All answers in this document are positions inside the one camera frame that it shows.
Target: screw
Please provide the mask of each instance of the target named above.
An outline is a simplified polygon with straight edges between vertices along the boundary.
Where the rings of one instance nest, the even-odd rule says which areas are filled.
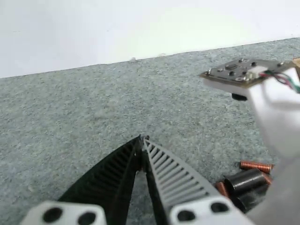
[[[244,170],[249,170],[253,168],[257,168],[264,173],[270,174],[271,170],[273,169],[274,164],[265,164],[265,163],[256,163],[256,162],[249,162],[249,161],[241,161],[240,168]]]
[[[268,185],[271,185],[272,184],[272,178],[270,176],[268,176],[267,174],[265,174],[264,172],[262,173],[263,177],[266,179],[266,183]]]
[[[224,182],[218,182],[216,183],[216,188],[217,190],[220,192],[221,195],[229,198],[229,194],[228,194],[228,191],[224,185]]]
[[[210,75],[210,72],[211,72],[211,69],[208,69],[208,70],[206,71],[206,75]]]

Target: mounting hole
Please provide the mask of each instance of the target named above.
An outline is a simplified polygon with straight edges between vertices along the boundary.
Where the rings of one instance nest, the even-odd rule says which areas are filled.
[[[53,207],[51,209],[48,209],[44,214],[43,214],[43,220],[46,223],[53,223],[56,220],[58,220],[62,215],[62,209],[58,207]]]
[[[228,206],[225,205],[224,203],[221,202],[215,202],[211,205],[211,210],[214,213],[219,213],[219,212],[227,212],[229,210]]]
[[[177,218],[179,221],[184,222],[184,221],[192,221],[196,217],[192,211],[183,210],[178,213]]]
[[[90,225],[96,219],[96,214],[93,212],[85,212],[78,218],[79,225]]]
[[[237,77],[235,80],[236,80],[236,81],[244,81],[245,78],[244,78],[244,77]]]

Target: white wall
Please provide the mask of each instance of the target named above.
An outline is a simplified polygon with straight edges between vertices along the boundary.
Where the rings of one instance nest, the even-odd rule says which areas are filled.
[[[0,77],[300,37],[299,0],[0,0]]]

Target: green wire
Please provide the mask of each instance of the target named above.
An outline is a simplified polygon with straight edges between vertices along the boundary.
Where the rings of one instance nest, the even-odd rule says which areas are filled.
[[[287,80],[290,82],[290,84],[291,84],[293,90],[294,90],[295,92],[297,92],[297,93],[300,93],[300,86],[296,85],[296,84],[294,83],[294,81],[293,81],[288,75],[283,74],[283,73],[274,73],[274,72],[272,72],[272,71],[270,71],[270,70],[267,70],[267,71],[265,71],[264,73],[265,73],[265,74],[272,75],[272,76],[274,76],[275,74],[283,75],[283,76],[285,77],[285,79],[287,79]]]

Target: wire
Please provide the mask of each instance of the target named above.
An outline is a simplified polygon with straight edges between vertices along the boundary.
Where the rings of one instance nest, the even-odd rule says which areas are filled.
[[[292,78],[284,73],[272,72],[270,70],[265,71],[264,73],[260,74],[262,77],[273,76],[278,82],[289,86],[292,90],[296,93],[300,93],[300,87],[297,86]]]

